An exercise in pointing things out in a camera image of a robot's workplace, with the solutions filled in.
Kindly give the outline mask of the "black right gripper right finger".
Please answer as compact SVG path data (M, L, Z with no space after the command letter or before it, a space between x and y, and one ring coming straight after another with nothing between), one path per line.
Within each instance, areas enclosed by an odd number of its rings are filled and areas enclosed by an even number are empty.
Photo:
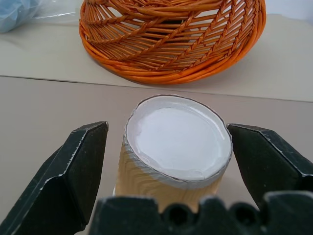
M257 206L271 191L312 191L313 164L273 130L231 123L233 152Z

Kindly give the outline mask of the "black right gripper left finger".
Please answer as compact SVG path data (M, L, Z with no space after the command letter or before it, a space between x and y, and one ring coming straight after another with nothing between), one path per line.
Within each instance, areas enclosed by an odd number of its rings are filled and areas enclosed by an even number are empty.
M101 181L107 122L73 130L42 164L0 225L2 235L74 235L89 223Z

